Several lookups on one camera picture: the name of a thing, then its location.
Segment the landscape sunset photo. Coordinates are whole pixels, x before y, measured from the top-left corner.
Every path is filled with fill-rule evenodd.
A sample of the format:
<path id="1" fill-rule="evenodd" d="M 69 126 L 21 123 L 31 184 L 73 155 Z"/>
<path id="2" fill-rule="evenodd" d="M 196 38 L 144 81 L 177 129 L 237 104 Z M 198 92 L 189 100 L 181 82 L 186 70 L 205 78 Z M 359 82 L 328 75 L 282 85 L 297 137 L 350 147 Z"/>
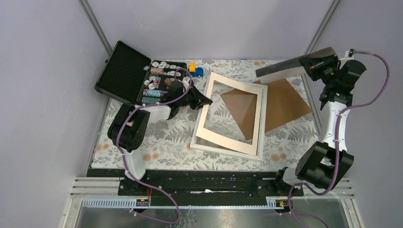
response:
<path id="1" fill-rule="evenodd" d="M 290 76 L 298 76 L 306 72 L 299 61 L 301 57 L 318 58 L 335 54 L 336 52 L 332 47 L 323 48 L 315 52 L 256 69 L 256 77 L 262 84 L 267 84 Z"/>

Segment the brown backing board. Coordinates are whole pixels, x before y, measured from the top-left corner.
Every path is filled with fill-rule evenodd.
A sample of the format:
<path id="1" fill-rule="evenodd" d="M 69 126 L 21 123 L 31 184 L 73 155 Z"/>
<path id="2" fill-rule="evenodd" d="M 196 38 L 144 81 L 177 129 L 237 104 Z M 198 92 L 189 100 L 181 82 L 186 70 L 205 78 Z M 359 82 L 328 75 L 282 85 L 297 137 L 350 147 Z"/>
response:
<path id="1" fill-rule="evenodd" d="M 265 132 L 280 127 L 312 112 L 310 106 L 292 85 L 281 79 L 267 84 L 268 97 Z M 257 96 L 238 89 L 221 94 L 227 109 L 234 118 L 244 137 L 253 136 Z"/>

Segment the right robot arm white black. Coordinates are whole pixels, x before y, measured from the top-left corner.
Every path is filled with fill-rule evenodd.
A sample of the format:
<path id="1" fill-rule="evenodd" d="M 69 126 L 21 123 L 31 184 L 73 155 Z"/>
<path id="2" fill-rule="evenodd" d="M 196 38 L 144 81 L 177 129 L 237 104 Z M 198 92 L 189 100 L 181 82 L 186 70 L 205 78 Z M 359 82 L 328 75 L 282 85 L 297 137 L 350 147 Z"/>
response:
<path id="1" fill-rule="evenodd" d="M 366 71 L 365 65 L 352 58 L 342 62 L 337 55 L 300 57 L 298 61 L 313 81 L 321 80 L 325 85 L 319 99 L 324 123 L 319 140 L 297 166 L 277 172 L 272 188 L 280 196 L 286 195 L 292 186 L 309 183 L 327 194 L 354 163 L 354 156 L 347 153 L 345 145 L 345 125 L 353 106 L 351 92 Z"/>

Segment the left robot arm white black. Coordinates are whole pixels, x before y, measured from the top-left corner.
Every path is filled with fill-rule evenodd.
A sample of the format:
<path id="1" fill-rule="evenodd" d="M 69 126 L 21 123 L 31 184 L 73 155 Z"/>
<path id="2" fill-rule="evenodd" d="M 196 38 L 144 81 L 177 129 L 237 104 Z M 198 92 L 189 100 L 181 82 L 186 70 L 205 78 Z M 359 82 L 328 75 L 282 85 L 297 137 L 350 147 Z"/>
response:
<path id="1" fill-rule="evenodd" d="M 139 147 L 150 123 L 170 120 L 181 107 L 199 110 L 213 101 L 203 95 L 190 78 L 172 81 L 167 90 L 147 90 L 140 105 L 123 104 L 112 121 L 107 136 L 120 151 L 125 175 L 131 179 L 129 189 L 135 195 L 147 191 L 147 183 Z"/>

